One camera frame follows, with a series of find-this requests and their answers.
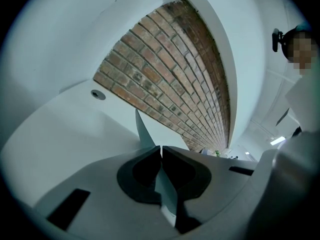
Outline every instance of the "white wall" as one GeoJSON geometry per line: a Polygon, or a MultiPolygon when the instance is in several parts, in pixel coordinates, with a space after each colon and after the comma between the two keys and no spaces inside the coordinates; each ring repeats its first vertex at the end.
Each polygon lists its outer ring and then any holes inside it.
{"type": "Polygon", "coordinates": [[[228,158],[235,158],[238,157],[238,160],[244,161],[252,161],[241,149],[241,146],[235,146],[230,153],[228,154],[228,158]]]}
{"type": "MultiPolygon", "coordinates": [[[[155,145],[188,150],[181,136],[148,115],[155,145]]],[[[28,117],[0,153],[14,197],[31,207],[50,189],[95,161],[140,149],[136,109],[93,80],[61,93],[28,117]],[[106,96],[98,100],[91,90],[106,96]]]]}
{"type": "Polygon", "coordinates": [[[0,58],[0,148],[37,108],[91,79],[113,45],[169,0],[30,0],[0,58]]]}
{"type": "Polygon", "coordinates": [[[190,0],[216,41],[230,95],[232,145],[252,117],[266,69],[265,35],[255,0],[190,0]]]}
{"type": "Polygon", "coordinates": [[[276,149],[267,140],[263,139],[257,131],[246,129],[241,137],[233,144],[231,149],[235,149],[241,153],[249,152],[257,161],[260,160],[264,151],[276,149]]]}

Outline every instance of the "dark slot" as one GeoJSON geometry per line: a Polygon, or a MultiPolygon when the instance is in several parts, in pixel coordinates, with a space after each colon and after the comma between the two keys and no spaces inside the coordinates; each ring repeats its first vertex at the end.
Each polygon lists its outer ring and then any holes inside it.
{"type": "Polygon", "coordinates": [[[89,191],[77,188],[46,219],[58,228],[67,230],[89,195],[89,191]]]}
{"type": "Polygon", "coordinates": [[[236,173],[239,173],[239,174],[245,174],[245,175],[248,175],[248,176],[251,176],[254,173],[254,170],[240,168],[240,167],[237,167],[237,166],[231,166],[229,168],[229,171],[233,171],[233,172],[236,172],[236,173]]]}

